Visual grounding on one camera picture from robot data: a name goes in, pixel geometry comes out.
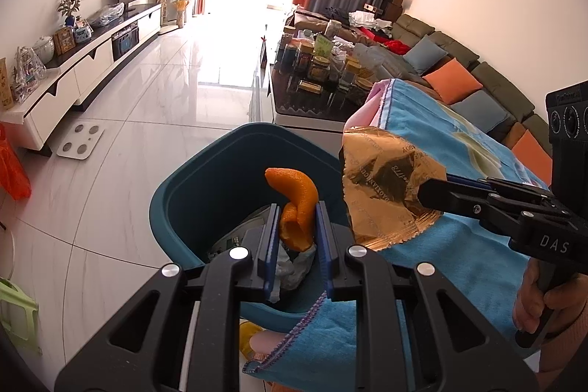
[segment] blue gripper pad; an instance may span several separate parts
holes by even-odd
[[[332,230],[324,201],[316,204],[315,226],[315,241],[320,263],[320,273],[323,277],[327,297],[332,298],[333,277],[339,272],[339,253],[336,245],[332,241],[329,241],[329,235],[332,235]]]
[[[258,262],[262,261],[262,258],[263,262],[261,265],[256,265],[258,275],[263,277],[263,293],[267,300],[269,300],[269,296],[272,293],[273,283],[276,277],[277,247],[280,244],[279,223],[280,208],[277,204],[273,203],[269,211],[268,221],[263,227],[263,235],[261,244],[259,245],[261,254],[258,255]]]

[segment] cardboard box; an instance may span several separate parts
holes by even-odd
[[[386,10],[387,4],[394,4],[395,6],[402,6],[404,0],[384,0],[382,9]]]
[[[14,106],[12,92],[10,91],[10,79],[6,68],[6,58],[0,59],[0,102],[2,110],[9,110]]]
[[[382,20],[389,20],[390,22],[396,22],[398,18],[402,15],[402,6],[397,6],[395,4],[388,4],[386,10],[384,11],[384,15],[381,17]]]

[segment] blue cushion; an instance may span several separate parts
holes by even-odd
[[[451,108],[484,133],[489,133],[512,117],[502,105],[483,90],[478,90],[461,102],[454,103]]]
[[[447,55],[445,50],[429,40],[429,36],[424,36],[419,43],[411,48],[407,54],[403,55],[403,57],[413,66],[419,75],[422,75],[445,57],[445,55]]]

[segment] wooden plaque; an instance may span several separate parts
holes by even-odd
[[[57,55],[63,55],[68,50],[72,50],[75,47],[74,35],[69,27],[59,29],[54,35],[55,51]]]

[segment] glass jar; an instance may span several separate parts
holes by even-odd
[[[338,20],[330,20],[325,30],[325,37],[329,40],[333,40],[336,36],[339,35],[339,31],[341,30],[342,26],[343,24],[341,24]]]
[[[284,55],[282,56],[282,63],[280,65],[280,72],[284,74],[291,74],[294,69],[294,62],[296,61],[296,46],[288,44],[284,48]]]
[[[373,83],[366,79],[355,79],[355,82],[349,87],[346,98],[361,107],[365,104],[367,96],[373,87]]]
[[[337,86],[339,86],[339,72],[337,72],[334,68],[330,68],[329,75],[327,80],[324,81],[324,85],[327,92],[335,92],[337,90]]]
[[[296,61],[294,62],[295,73],[305,75],[308,72],[308,68],[311,66],[313,50],[313,45],[307,40],[300,42],[296,53]]]
[[[359,74],[361,65],[348,61],[345,65],[345,70],[339,79],[339,88],[342,90],[349,90],[349,87],[354,82],[355,77]]]
[[[317,82],[324,82],[329,76],[330,60],[316,55],[312,58],[311,68],[308,71],[308,78]]]
[[[277,55],[276,55],[276,62],[281,62],[284,57],[284,51],[286,50],[286,46],[292,42],[292,34],[290,33],[283,33],[282,38],[280,39],[280,44],[277,48]]]

